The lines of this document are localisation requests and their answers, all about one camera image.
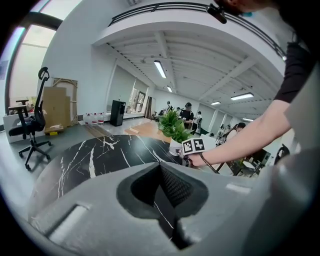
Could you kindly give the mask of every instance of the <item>chair armrest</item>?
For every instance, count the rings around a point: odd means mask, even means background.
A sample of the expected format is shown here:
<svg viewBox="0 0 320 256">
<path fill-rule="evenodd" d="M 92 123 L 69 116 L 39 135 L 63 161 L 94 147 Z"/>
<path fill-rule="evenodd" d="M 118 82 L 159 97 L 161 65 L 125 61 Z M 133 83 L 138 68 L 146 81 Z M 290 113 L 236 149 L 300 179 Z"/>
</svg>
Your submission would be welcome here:
<svg viewBox="0 0 320 256">
<path fill-rule="evenodd" d="M 24 111 L 24 115 L 25 117 L 29 117 L 28 115 L 28 111 L 27 111 L 27 106 L 26 105 L 20 105 L 20 106 L 10 106 L 8 107 L 9 110 L 17 110 L 18 111 L 18 114 L 19 114 L 19 110 L 21 110 L 21 113 L 22 113 L 22 110 Z"/>
<path fill-rule="evenodd" d="M 9 110 L 23 110 L 24 108 L 27 108 L 26 105 L 20 105 L 20 106 L 10 106 L 8 107 Z"/>
<path fill-rule="evenodd" d="M 23 127 L 24 133 L 25 133 L 26 135 L 29 135 L 28 128 L 27 128 L 27 125 L 26 125 L 26 121 L 25 121 L 24 115 L 23 115 L 23 113 L 22 113 L 22 110 L 24 110 L 25 113 L 28 113 L 28 112 L 27 112 L 27 106 L 26 106 L 26 105 L 22 105 L 22 106 L 10 106 L 8 109 L 9 109 L 9 110 L 17 110 L 17 111 L 18 111 L 18 116 L 19 116 L 21 125 L 22 125 L 22 127 Z"/>
<path fill-rule="evenodd" d="M 28 99 L 20 99 L 20 100 L 16 100 L 15 102 L 21 102 L 22 105 L 26 105 L 26 102 L 28 102 Z"/>
</svg>

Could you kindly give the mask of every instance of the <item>potted plant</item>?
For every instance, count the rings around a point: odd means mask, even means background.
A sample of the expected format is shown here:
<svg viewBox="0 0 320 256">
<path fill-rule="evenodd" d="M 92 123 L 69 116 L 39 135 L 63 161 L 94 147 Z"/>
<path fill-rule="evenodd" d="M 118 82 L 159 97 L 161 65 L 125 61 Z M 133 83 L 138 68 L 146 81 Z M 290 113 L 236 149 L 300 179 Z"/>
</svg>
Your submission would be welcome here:
<svg viewBox="0 0 320 256">
<path fill-rule="evenodd" d="M 182 142 L 189 139 L 192 130 L 185 129 L 184 121 L 178 119 L 177 111 L 170 110 L 159 118 L 159 130 L 166 137 L 171 137 L 170 154 L 178 156 L 177 149 L 182 149 Z"/>
</svg>

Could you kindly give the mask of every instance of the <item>black sleeve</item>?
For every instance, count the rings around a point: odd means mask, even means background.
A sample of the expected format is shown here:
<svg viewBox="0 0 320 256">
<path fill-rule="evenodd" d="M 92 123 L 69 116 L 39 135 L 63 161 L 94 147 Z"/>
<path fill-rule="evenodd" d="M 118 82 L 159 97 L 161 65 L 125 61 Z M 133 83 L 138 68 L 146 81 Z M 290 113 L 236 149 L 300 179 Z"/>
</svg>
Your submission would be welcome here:
<svg viewBox="0 0 320 256">
<path fill-rule="evenodd" d="M 291 103 L 307 81 L 316 61 L 297 43 L 288 43 L 284 80 L 275 100 Z"/>
</svg>

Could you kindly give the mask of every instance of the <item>black cabinet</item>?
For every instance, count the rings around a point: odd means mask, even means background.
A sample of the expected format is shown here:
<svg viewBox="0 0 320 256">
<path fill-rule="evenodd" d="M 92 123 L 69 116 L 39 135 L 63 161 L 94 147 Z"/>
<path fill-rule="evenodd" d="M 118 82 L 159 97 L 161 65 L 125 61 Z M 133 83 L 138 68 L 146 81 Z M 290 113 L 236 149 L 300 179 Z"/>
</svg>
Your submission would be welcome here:
<svg viewBox="0 0 320 256">
<path fill-rule="evenodd" d="M 110 124 L 113 126 L 121 126 L 124 119 L 126 103 L 113 100 L 111 108 Z"/>
</svg>

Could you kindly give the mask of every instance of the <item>white flower pot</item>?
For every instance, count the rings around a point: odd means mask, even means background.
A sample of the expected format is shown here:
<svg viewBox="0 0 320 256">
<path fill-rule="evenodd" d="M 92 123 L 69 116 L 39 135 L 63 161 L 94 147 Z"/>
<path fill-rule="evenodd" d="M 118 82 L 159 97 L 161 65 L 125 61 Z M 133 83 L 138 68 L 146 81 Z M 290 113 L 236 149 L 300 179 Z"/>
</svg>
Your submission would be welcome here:
<svg viewBox="0 0 320 256">
<path fill-rule="evenodd" d="M 176 142 L 175 140 L 171 139 L 170 142 L 170 147 L 169 147 L 169 152 L 171 155 L 177 157 L 179 156 L 179 154 L 177 153 L 177 150 L 179 150 L 181 152 L 182 150 L 182 144 Z"/>
</svg>

